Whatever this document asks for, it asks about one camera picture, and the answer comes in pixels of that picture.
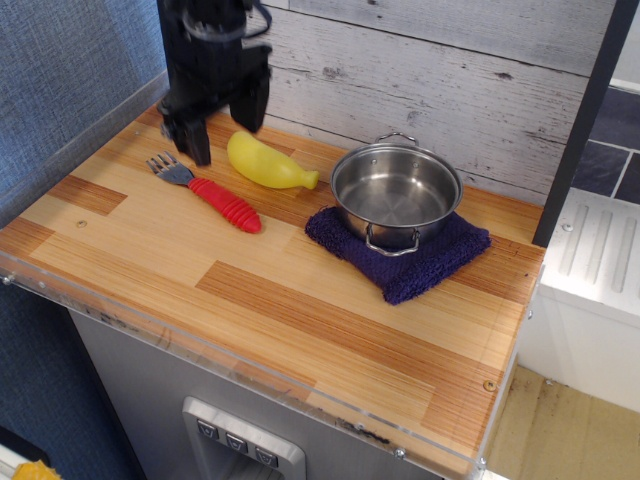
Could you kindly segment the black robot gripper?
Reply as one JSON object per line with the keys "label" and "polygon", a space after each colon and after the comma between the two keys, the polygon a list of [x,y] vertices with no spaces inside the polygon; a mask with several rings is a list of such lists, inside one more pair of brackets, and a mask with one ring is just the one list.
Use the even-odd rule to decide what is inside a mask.
{"label": "black robot gripper", "polygon": [[246,41],[268,32],[267,9],[171,9],[174,71],[160,101],[165,135],[196,165],[211,164],[206,119],[224,107],[251,133],[263,125],[270,93],[264,43]]}

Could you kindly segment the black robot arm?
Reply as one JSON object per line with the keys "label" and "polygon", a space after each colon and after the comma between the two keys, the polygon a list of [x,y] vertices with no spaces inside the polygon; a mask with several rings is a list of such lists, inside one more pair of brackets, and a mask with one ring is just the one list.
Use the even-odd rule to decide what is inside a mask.
{"label": "black robot arm", "polygon": [[224,107],[252,133],[270,93],[271,47],[243,42],[265,34],[272,17],[259,1],[159,1],[169,80],[158,104],[162,129],[196,165],[211,163],[207,119]]}

